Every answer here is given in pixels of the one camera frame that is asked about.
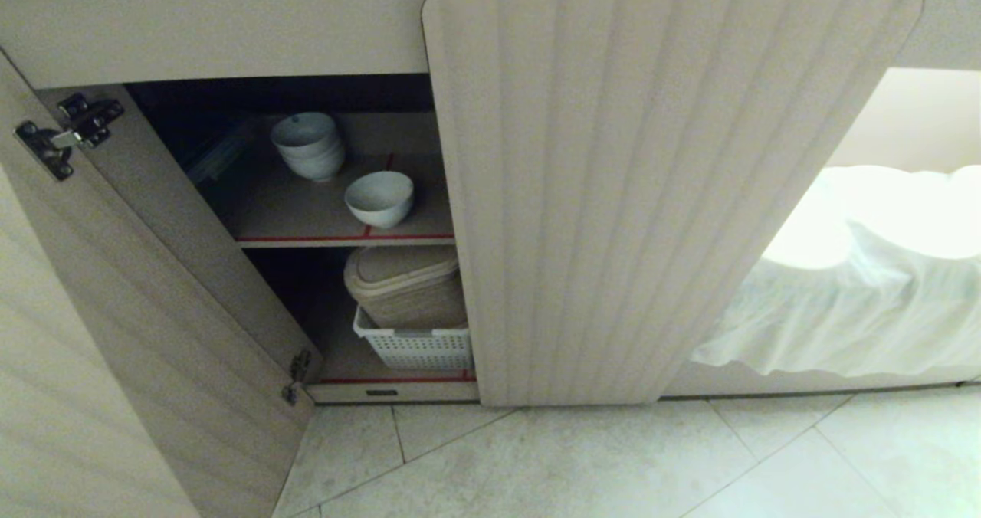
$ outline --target cabinet panel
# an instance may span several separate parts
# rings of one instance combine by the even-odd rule
[[[53,89],[41,98],[56,110],[56,102],[73,92]],[[198,195],[126,89],[108,85],[83,92],[92,100],[117,99],[126,109],[113,123],[112,138],[87,151],[87,158],[284,371],[290,371],[294,355],[309,350],[308,378],[315,379],[320,352]]]
[[[0,120],[54,121],[0,58]],[[309,397],[88,161],[0,139],[0,515],[269,516]]]
[[[0,42],[43,88],[424,72],[423,1],[0,0]],[[981,0],[928,1],[894,65],[981,70]]]
[[[921,0],[428,0],[481,401],[658,399]]]

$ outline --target white floor tile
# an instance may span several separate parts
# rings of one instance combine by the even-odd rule
[[[320,518],[320,508],[308,508],[305,512],[300,512],[295,516],[290,516],[290,518]]]
[[[320,407],[274,515],[291,517],[399,465],[402,452],[390,407]]]
[[[508,413],[479,405],[397,405],[395,426],[405,459],[412,460]]]
[[[330,518],[676,518],[754,465],[706,402],[529,409],[322,506]]]
[[[856,395],[819,430],[901,516],[981,516],[981,388]]]
[[[686,518],[894,518],[816,431],[781,449]]]
[[[714,399],[712,407],[746,442],[757,459],[764,459],[848,399],[848,395]]]

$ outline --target plastic container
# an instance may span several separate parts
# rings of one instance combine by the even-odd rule
[[[378,357],[392,369],[473,369],[467,327],[380,329],[358,306],[354,332],[368,340]]]
[[[344,284],[383,329],[460,329],[467,322],[453,246],[359,248]]]

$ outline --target cabinet shelf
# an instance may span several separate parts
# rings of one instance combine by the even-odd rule
[[[253,152],[221,186],[206,192],[238,246],[452,244],[449,196],[431,114],[348,114],[337,121],[348,152],[339,175],[329,182],[294,175],[273,151]],[[344,190],[358,177],[386,169],[412,179],[415,203],[394,228],[371,228],[351,215]]]

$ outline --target door hinge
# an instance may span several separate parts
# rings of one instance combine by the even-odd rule
[[[34,121],[25,121],[14,129],[14,134],[63,182],[74,173],[69,164],[71,151],[95,148],[108,139],[112,133],[107,126],[123,115],[123,105],[116,100],[89,103],[83,94],[76,93],[58,103],[58,109],[67,119],[64,130],[41,128]]]
[[[290,405],[297,403],[299,398],[297,390],[303,388],[303,379],[306,378],[306,372],[310,368],[311,358],[310,350],[305,349],[296,354],[294,360],[290,362],[290,377],[293,382],[285,385],[281,392],[283,399]]]

